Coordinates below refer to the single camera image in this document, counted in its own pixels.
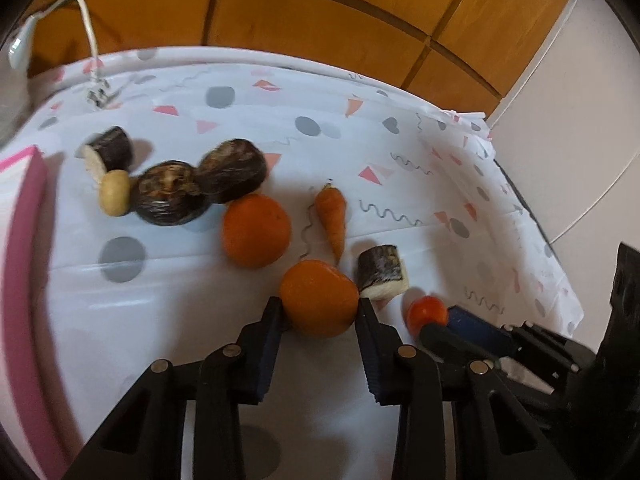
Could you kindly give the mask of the dark cut vegetable piece right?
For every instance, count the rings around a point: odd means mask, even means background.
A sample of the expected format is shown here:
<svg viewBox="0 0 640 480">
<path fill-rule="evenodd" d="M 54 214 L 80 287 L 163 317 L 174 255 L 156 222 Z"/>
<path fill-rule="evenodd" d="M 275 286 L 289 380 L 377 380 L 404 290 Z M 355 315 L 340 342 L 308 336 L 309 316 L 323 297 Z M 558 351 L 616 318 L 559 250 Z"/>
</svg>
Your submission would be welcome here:
<svg viewBox="0 0 640 480">
<path fill-rule="evenodd" d="M 408 272 L 395 245 L 373 246 L 357 259 L 356 284 L 363 298 L 391 300 L 409 288 Z"/>
</svg>

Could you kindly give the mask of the orange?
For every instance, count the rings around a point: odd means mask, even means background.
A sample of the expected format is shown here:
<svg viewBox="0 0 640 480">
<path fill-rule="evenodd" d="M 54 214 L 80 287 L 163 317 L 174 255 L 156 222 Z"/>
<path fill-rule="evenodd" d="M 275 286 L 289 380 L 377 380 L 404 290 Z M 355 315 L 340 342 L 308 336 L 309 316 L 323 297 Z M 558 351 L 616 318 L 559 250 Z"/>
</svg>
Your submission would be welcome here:
<svg viewBox="0 0 640 480">
<path fill-rule="evenodd" d="M 231 202 L 222 219 L 222 248 L 244 269 L 261 269 L 280 259 L 290 244 L 291 219 L 273 198 L 248 194 Z"/>
<path fill-rule="evenodd" d="M 354 322 L 359 301 L 356 284 L 334 266 L 303 260 L 283 275 L 279 296 L 294 330 L 314 338 L 332 338 Z"/>
</svg>

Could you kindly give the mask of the orange on the table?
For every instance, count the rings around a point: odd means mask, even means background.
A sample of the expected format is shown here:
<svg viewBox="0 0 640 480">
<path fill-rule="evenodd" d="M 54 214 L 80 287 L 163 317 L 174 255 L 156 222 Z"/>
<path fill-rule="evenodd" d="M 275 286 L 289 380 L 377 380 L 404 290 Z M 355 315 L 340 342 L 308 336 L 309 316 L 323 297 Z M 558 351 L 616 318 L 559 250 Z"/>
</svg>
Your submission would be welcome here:
<svg viewBox="0 0 640 480">
<path fill-rule="evenodd" d="M 222 248 L 244 269 L 261 269 L 280 259 L 290 244 L 291 219 L 273 198 L 248 194 L 231 202 L 222 219 Z"/>
</svg>

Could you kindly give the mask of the small orange carrot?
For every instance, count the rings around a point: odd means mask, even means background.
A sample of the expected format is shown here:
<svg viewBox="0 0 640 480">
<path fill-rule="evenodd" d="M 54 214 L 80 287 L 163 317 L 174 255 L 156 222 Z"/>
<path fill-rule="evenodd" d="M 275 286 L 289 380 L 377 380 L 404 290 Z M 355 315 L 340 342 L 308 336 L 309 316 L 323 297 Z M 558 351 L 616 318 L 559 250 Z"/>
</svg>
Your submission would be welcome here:
<svg viewBox="0 0 640 480">
<path fill-rule="evenodd" d="M 339 263 L 345 250 L 346 208 L 342 192 L 332 183 L 327 183 L 314 199 L 314 208 L 326 233 L 335 263 Z"/>
</svg>

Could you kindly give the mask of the small yellow potato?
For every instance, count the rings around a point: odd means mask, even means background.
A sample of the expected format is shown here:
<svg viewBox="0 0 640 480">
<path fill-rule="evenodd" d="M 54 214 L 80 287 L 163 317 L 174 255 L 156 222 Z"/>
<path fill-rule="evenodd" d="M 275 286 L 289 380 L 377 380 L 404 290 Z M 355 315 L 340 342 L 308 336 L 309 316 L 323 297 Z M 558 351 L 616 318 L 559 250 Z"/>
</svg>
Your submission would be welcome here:
<svg viewBox="0 0 640 480">
<path fill-rule="evenodd" d="M 130 177 L 125 170 L 112 170 L 104 174 L 100 183 L 100 208 L 111 217 L 128 214 L 130 208 Z"/>
</svg>

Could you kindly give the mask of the dark round vegetable right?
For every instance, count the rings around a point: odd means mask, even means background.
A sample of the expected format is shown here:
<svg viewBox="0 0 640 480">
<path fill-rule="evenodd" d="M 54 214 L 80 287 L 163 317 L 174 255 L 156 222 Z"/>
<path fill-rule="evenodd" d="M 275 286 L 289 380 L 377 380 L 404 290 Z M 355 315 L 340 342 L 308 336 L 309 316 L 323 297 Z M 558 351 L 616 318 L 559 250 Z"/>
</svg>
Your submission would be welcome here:
<svg viewBox="0 0 640 480">
<path fill-rule="evenodd" d="M 212 203 L 225 204 L 258 190 L 267 174 L 264 153 L 249 140 L 232 139 L 202 158 L 194 180 Z"/>
</svg>

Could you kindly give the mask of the dark cut vegetable piece left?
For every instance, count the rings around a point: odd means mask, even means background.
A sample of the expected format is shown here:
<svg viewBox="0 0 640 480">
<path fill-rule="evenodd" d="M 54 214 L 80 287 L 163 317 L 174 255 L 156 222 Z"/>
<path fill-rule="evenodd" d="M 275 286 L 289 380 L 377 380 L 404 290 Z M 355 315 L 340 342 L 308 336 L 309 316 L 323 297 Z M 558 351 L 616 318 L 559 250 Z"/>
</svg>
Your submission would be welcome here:
<svg viewBox="0 0 640 480">
<path fill-rule="evenodd" d="M 100 184 L 108 172 L 129 171 L 134 161 L 134 146 L 126 131 L 114 126 L 86 142 L 80 149 L 80 157 L 90 177 Z"/>
</svg>

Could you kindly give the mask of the dark cut vegetable piece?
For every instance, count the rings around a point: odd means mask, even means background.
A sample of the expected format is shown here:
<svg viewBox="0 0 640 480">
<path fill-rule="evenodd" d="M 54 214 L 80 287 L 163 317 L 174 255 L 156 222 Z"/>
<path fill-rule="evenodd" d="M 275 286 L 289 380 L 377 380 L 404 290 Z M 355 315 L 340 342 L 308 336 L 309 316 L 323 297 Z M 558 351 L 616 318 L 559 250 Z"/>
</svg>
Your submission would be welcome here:
<svg viewBox="0 0 640 480">
<path fill-rule="evenodd" d="M 100 184 L 108 172 L 129 171 L 134 161 L 134 146 L 126 131 L 114 126 L 86 142 L 80 149 L 80 157 L 90 177 Z"/>
<path fill-rule="evenodd" d="M 409 288 L 408 272 L 395 245 L 373 246 L 357 259 L 356 284 L 363 298 L 391 300 Z"/>
</svg>

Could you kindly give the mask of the dark round vegetable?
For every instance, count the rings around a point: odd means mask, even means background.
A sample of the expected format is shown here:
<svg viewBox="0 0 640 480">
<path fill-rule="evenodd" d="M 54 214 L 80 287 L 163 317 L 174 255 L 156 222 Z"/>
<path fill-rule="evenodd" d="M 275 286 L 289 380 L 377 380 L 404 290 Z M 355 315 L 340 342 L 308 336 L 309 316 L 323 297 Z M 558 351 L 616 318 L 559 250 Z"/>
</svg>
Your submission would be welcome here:
<svg viewBox="0 0 640 480">
<path fill-rule="evenodd" d="M 195 168 L 166 160 L 148 170 L 132 186 L 130 206 L 142 220 L 156 226 L 181 226 L 208 209 L 210 201 L 195 179 Z"/>
<path fill-rule="evenodd" d="M 264 153 L 249 140 L 232 139 L 202 158 L 194 180 L 212 203 L 225 204 L 258 190 L 267 174 Z"/>
</svg>

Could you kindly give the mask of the small red tomato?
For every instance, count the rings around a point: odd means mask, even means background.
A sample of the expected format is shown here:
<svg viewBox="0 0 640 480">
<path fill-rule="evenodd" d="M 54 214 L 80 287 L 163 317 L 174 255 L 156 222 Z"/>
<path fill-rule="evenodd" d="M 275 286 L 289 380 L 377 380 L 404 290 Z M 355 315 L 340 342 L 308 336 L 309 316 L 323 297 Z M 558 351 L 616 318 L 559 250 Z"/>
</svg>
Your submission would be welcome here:
<svg viewBox="0 0 640 480">
<path fill-rule="evenodd" d="M 406 314 L 406 324 L 412 336 L 419 336 L 420 331 L 428 324 L 446 326 L 449 311 L 446 304 L 435 296 L 423 296 L 414 300 Z"/>
</svg>

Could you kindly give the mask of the wooden panelled headboard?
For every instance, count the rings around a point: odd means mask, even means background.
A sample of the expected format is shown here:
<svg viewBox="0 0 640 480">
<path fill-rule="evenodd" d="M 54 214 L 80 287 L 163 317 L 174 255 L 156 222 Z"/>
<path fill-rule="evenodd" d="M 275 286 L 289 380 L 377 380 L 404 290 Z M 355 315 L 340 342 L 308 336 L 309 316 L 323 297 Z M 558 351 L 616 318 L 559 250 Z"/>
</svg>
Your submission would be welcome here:
<svg viewBox="0 0 640 480">
<path fill-rule="evenodd" d="M 353 70 L 442 108 L 493 112 L 568 0 L 86 0 L 104 53 L 218 46 Z M 34 0 L 38 11 L 55 0 Z"/>
</svg>

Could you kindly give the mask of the white patterned tablecloth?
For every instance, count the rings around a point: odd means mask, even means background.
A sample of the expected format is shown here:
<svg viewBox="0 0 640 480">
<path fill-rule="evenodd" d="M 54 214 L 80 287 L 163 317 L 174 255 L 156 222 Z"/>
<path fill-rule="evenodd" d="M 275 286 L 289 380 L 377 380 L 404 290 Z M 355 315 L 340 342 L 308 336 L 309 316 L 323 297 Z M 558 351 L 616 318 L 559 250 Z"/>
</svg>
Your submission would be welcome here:
<svg viewBox="0 0 640 480">
<path fill-rule="evenodd" d="M 582 316 L 559 263 L 495 162 L 480 117 L 440 110 L 359 76 L 294 60 L 196 64 L 188 49 L 106 61 L 114 99 L 88 100 L 79 65 L 30 85 L 42 103 L 13 140 L 47 166 L 36 229 L 36 332 L 47 408 L 72 444 L 67 479 L 197 479 L 198 374 L 279 296 L 285 272 L 320 260 L 356 284 L 358 256 L 395 245 L 409 288 L 370 300 L 378 320 L 436 361 L 446 475 L 566 479 L 570 471 L 506 384 L 499 366 L 446 363 L 406 324 L 410 304 L 435 296 L 502 326 L 531 322 L 566 337 Z M 210 202 L 181 226 L 156 226 L 131 206 L 111 217 L 81 147 L 122 127 L 134 146 L 131 188 L 149 168 L 195 169 L 219 144 L 246 139 L 265 155 L 252 192 L 291 219 L 284 255 L 244 269 L 222 248 L 229 203 Z M 346 242 L 335 263 L 314 199 L 345 197 Z M 241 405 L 244 479 L 393 479 L 399 408 L 370 393 L 355 320 L 332 338 L 294 330 L 286 313 L 264 400 Z"/>
</svg>

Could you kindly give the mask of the dark round vegetable left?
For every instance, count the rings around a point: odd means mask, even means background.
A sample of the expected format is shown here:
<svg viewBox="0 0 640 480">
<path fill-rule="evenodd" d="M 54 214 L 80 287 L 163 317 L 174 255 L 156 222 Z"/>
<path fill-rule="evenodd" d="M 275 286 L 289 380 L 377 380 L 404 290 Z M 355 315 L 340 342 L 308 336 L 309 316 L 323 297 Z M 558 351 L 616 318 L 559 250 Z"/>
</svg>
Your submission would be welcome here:
<svg viewBox="0 0 640 480">
<path fill-rule="evenodd" d="M 181 226 L 208 209 L 210 201 L 195 179 L 195 168 L 166 160 L 148 170 L 132 186 L 130 206 L 142 220 L 156 226 Z"/>
</svg>

